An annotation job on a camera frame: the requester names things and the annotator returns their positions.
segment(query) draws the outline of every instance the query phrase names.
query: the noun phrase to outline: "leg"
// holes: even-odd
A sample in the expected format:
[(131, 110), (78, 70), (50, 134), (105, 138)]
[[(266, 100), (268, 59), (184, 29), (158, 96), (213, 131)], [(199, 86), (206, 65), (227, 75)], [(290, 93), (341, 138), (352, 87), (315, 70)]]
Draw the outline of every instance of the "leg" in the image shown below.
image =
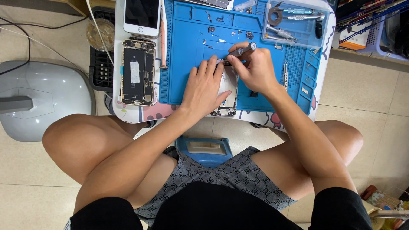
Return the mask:
[[(362, 134), (352, 126), (335, 120), (316, 122), (345, 162), (351, 163), (363, 145)], [(308, 172), (297, 160), (288, 135), (278, 132), (285, 143), (252, 155), (252, 160), (289, 197), (299, 200), (314, 192)]]
[[(99, 163), (132, 142), (136, 133), (146, 125), (145, 122), (128, 124), (116, 116), (73, 114), (48, 127), (43, 145), (57, 166), (82, 184)], [(176, 163), (175, 159), (160, 155), (141, 185), (128, 198), (134, 208), (154, 197)]]

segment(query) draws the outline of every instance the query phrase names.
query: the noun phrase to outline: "right hand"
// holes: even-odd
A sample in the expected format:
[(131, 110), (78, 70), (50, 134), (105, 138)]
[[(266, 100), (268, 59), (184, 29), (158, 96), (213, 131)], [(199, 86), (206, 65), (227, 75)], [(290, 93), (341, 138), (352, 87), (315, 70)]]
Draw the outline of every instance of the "right hand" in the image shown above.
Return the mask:
[[(234, 44), (229, 52), (249, 46), (249, 42)], [(273, 62), (268, 49), (257, 48), (255, 51), (245, 52), (240, 57), (228, 55), (227, 60), (237, 71), (246, 86), (263, 95), (280, 86), (274, 74)]]

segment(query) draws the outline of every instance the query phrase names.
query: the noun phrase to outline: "table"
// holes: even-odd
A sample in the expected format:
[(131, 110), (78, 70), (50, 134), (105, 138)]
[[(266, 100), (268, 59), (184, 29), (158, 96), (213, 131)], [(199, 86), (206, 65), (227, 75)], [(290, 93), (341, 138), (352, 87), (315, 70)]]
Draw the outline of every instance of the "table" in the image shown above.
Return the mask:
[[(172, 114), (178, 106), (176, 105), (168, 105), (168, 104), (161, 104), (158, 102), (158, 94), (159, 94), (159, 84), (160, 84), (160, 49), (157, 48), (156, 50), (156, 69), (155, 69), (155, 88), (154, 88), (154, 105), (152, 106), (132, 106), (132, 105), (125, 105), (121, 103), (121, 99), (119, 96), (121, 90), (121, 73), (120, 67), (122, 65), (122, 41), (127, 39), (131, 36), (130, 33), (125, 32), (123, 28), (123, 18), (124, 18), (124, 1), (125, 0), (117, 0), (116, 7), (115, 7), (115, 51), (114, 51), (114, 88), (113, 88), (113, 109), (115, 114), (119, 119), (127, 123), (139, 123), (145, 122), (148, 120), (158, 120), (164, 119)], [(333, 35), (335, 31), (335, 15), (331, 7), (328, 5), (328, 9), (331, 11), (329, 20), (328, 20), (328, 29), (325, 36), (325, 44), (323, 47), (323, 52), (321, 57), (321, 61), (319, 64), (318, 69), (318, 76), (317, 76), (317, 86), (314, 91), (314, 97), (311, 105), (311, 111), (309, 114), (309, 118), (315, 121), (315, 116), (317, 114), (317, 108), (319, 99), (321, 96), (322, 85), (324, 83), (325, 71), (328, 64), (329, 53), (331, 50), (331, 43), (333, 40)], [(153, 40), (156, 44), (159, 44), (160, 47), (160, 36)], [(254, 122), (257, 124), (262, 124), (271, 128), (275, 128), (281, 131), (285, 131), (283, 125), (280, 122), (279, 117), (276, 113), (267, 113), (267, 112), (256, 112), (256, 111), (246, 111), (246, 110), (237, 110), (236, 115), (233, 119), (243, 120), (247, 122)]]

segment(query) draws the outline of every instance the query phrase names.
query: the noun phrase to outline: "white tape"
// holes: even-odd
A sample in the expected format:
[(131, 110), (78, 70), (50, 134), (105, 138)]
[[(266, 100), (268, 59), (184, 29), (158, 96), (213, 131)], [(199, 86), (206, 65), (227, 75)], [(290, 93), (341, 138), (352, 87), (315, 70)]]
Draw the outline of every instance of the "white tape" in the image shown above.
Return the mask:
[(130, 63), (130, 82), (140, 83), (139, 63), (137, 61), (133, 61)]

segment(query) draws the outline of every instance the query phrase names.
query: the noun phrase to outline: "blue stool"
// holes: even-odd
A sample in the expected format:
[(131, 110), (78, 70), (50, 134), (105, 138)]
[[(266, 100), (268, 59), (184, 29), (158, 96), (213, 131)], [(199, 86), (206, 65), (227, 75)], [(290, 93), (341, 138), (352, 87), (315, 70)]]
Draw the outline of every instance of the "blue stool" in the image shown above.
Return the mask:
[(175, 147), (206, 168), (216, 168), (233, 157), (229, 139), (184, 138), (175, 141)]

